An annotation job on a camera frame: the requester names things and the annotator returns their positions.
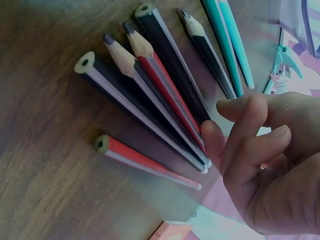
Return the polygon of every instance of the wood grain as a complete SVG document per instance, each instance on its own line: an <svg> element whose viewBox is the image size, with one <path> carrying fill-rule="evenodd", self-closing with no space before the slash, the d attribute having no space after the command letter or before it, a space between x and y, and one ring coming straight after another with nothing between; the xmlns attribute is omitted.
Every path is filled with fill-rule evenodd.
<svg viewBox="0 0 320 240"><path fill-rule="evenodd" d="M183 32L186 8L217 47L198 0L155 0L213 118L225 98ZM230 0L261 92L272 69L280 28L277 0ZM0 3L0 239L146 240L162 220L185 221L218 176L201 175L73 73L94 50L110 61L108 33L129 49L121 23L140 0L4 0ZM202 183L195 191L95 153L107 133Z"/></svg>

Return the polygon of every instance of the pencil end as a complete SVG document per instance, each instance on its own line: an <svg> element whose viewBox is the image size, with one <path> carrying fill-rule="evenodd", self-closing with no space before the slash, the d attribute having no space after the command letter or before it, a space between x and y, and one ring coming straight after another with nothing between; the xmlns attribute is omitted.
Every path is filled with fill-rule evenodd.
<svg viewBox="0 0 320 240"><path fill-rule="evenodd" d="M127 22L123 22L122 26L123 26L126 34L128 34L128 35L133 34L135 32L135 30Z"/></svg>
<svg viewBox="0 0 320 240"><path fill-rule="evenodd" d="M184 10L183 8L181 9L181 13L186 18L190 18L191 17L190 14L186 10Z"/></svg>
<svg viewBox="0 0 320 240"><path fill-rule="evenodd" d="M103 34L102 37L103 37L104 42L107 45L112 45L115 42L115 40L112 37L110 37L108 34Z"/></svg>

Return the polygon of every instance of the unsharpened pencil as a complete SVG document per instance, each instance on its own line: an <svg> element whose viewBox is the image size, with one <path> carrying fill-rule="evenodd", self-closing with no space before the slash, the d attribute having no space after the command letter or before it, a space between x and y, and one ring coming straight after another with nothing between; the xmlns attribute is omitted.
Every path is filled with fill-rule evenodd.
<svg viewBox="0 0 320 240"><path fill-rule="evenodd" d="M191 40L208 64L211 72L224 91L224 94L228 99L236 99L237 96L233 89L232 83L230 82L224 67L221 64L216 51L210 43L205 29L186 10L181 9L181 13L183 15L184 23Z"/></svg>
<svg viewBox="0 0 320 240"><path fill-rule="evenodd" d="M152 3L143 3L134 16L197 123L210 120L204 98L158 9Z"/></svg>
<svg viewBox="0 0 320 240"><path fill-rule="evenodd" d="M189 188L196 190L201 190L202 188L200 183L170 171L158 162L145 155L142 155L141 153L106 134L100 135L95 140L93 147L98 153L104 154L106 157L129 165L130 167L159 176Z"/></svg>
<svg viewBox="0 0 320 240"><path fill-rule="evenodd" d="M183 141L187 144L191 151L193 151L193 153L198 157L200 162L204 165L209 164L209 159L207 158L205 153L191 142L192 137L186 136L190 135L189 132L187 130L182 130L186 129L185 126L179 126L177 124L180 121L178 117L176 117L177 115L174 111L172 111L167 101L150 80L148 74L144 71L138 60L109 35L105 34L103 36L103 39L113 61L118 66L122 74L132 78L136 82L136 84L139 85L143 92L152 101L155 108L157 108L162 113L162 115L177 132L177 134L183 139Z"/></svg>
<svg viewBox="0 0 320 240"><path fill-rule="evenodd" d="M111 70L106 67L102 61L97 59L93 51L87 52L78 60L74 71L175 150L192 167L203 174L208 172L207 167L199 162L184 145L178 144L179 139L175 134L164 127L163 123L146 108L148 99L139 100L137 97L142 94L132 93L133 90L139 91L140 88L129 84L132 80L128 76L121 74L118 69Z"/></svg>
<svg viewBox="0 0 320 240"><path fill-rule="evenodd" d="M133 30L128 23L123 23L123 27L138 61L176 112L200 149L205 152L200 129L153 47L143 36Z"/></svg>
<svg viewBox="0 0 320 240"><path fill-rule="evenodd" d="M201 0L212 30L220 44L237 97L244 94L236 55L218 0Z"/></svg>

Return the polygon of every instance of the fingernail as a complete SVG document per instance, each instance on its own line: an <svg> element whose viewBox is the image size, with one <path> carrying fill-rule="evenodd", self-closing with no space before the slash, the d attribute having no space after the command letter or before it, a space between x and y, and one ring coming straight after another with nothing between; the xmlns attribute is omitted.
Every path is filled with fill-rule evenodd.
<svg viewBox="0 0 320 240"><path fill-rule="evenodd" d="M221 106L225 106L226 104L228 104L231 100L230 99L223 99L223 100L219 100L216 102L216 105L221 107Z"/></svg>
<svg viewBox="0 0 320 240"><path fill-rule="evenodd" d="M286 134L287 130L288 130L287 125L280 126L276 129L272 130L272 132L270 132L267 137L270 139L280 138Z"/></svg>

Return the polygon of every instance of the black pencil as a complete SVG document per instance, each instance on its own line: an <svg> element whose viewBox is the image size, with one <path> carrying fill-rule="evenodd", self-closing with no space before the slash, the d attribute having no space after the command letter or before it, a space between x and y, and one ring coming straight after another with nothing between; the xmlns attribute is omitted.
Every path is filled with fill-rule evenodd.
<svg viewBox="0 0 320 240"><path fill-rule="evenodd" d="M204 98L157 8L144 3L134 16L198 124L211 119Z"/></svg>
<svg viewBox="0 0 320 240"><path fill-rule="evenodd" d="M78 60L74 71L173 148L192 167L204 174L208 172L207 167L200 163L183 144L178 144L179 140L146 108L147 101L138 100L139 94L132 94L132 90L138 91L138 88L130 85L132 81L127 76L110 70L97 59L93 51L87 52Z"/></svg>
<svg viewBox="0 0 320 240"><path fill-rule="evenodd" d="M236 99L237 95L203 26L186 10L181 10L187 32L194 45L206 61L228 99Z"/></svg>
<svg viewBox="0 0 320 240"><path fill-rule="evenodd" d="M105 34L103 39L112 59L122 74L132 78L136 84L139 85L143 92L152 101L155 108L162 113L165 119L170 123L191 151L195 153L198 159L204 165L209 164L209 159L206 157L205 153L196 145L186 127L182 124L176 113L172 110L160 91L153 84L152 80L149 78L138 60L110 36Z"/></svg>

